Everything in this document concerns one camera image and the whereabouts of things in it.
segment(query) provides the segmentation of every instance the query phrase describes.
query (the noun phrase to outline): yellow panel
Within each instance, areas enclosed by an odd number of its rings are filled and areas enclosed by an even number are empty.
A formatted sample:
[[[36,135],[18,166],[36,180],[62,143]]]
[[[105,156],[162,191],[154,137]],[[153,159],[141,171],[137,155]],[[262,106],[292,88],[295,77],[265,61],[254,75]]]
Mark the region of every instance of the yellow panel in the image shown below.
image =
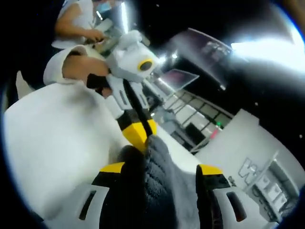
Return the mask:
[[[222,170],[214,166],[208,166],[208,165],[199,165],[199,166],[201,167],[203,175],[218,175],[223,173]]]
[[[129,127],[122,131],[124,137],[138,150],[143,152],[145,147],[145,142],[147,139],[146,131],[142,123],[133,123]]]
[[[153,119],[151,119],[151,120],[148,120],[148,124],[152,129],[152,134],[156,135],[157,134],[157,124],[156,124],[156,122]]]
[[[100,172],[106,172],[106,173],[121,173],[121,169],[125,162],[119,162],[119,163],[114,163],[105,166],[100,170]]]

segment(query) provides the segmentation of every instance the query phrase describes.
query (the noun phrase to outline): person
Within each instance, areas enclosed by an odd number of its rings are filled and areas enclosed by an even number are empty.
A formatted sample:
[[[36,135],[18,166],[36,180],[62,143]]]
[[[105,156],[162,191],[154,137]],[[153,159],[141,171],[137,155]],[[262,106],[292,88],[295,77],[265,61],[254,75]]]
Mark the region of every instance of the person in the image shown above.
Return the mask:
[[[105,37],[102,31],[94,29],[95,12],[110,10],[112,1],[70,1],[63,6],[55,25],[56,38],[52,43],[54,54],[75,45],[85,44],[87,40],[99,42]]]

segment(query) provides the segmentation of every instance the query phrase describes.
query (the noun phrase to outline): bright light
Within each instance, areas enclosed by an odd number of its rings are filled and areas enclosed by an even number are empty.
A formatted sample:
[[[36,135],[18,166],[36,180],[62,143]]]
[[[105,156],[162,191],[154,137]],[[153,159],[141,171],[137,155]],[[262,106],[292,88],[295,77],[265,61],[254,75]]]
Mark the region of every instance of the bright light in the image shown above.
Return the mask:
[[[168,85],[163,79],[158,78],[158,80],[163,83],[165,86],[167,86],[170,90],[172,90],[173,92],[175,91],[170,85]]]
[[[103,20],[103,18],[102,18],[102,16],[101,16],[100,12],[96,11],[96,14],[97,14],[97,16],[99,16],[99,18],[100,18],[101,20]]]
[[[305,53],[294,44],[278,39],[232,43],[234,52],[242,57],[273,61],[297,71],[305,71]]]
[[[128,33],[128,21],[127,21],[127,11],[126,11],[125,2],[122,2],[121,8],[122,8],[123,29],[125,33]]]
[[[159,60],[158,60],[159,64],[164,64],[165,62],[166,62],[166,57],[165,56],[160,57]]]

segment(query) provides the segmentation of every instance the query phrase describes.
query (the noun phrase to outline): yellow circle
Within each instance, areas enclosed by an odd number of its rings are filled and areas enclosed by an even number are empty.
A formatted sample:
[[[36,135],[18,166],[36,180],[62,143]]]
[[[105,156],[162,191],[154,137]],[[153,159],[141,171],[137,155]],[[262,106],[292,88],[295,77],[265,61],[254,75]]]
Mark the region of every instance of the yellow circle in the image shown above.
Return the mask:
[[[146,60],[143,60],[143,61],[141,61],[139,64],[138,64],[138,71],[140,71],[140,72],[144,72],[144,71],[147,71],[148,69],[142,69],[142,67],[143,67],[143,65],[144,64],[148,64],[148,63],[150,63],[151,64],[151,66],[153,65],[153,60],[152,59],[146,59]]]

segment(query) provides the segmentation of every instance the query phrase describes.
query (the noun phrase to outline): table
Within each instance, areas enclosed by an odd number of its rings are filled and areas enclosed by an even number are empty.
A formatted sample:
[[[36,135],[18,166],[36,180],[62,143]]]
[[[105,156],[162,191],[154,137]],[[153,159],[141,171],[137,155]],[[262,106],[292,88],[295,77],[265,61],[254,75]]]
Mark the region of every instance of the table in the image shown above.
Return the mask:
[[[23,97],[5,112],[4,134],[16,188],[43,218],[56,214],[78,184],[91,183],[129,144],[104,98],[81,82],[55,83]],[[157,135],[174,163],[195,173],[198,159],[159,126]]]

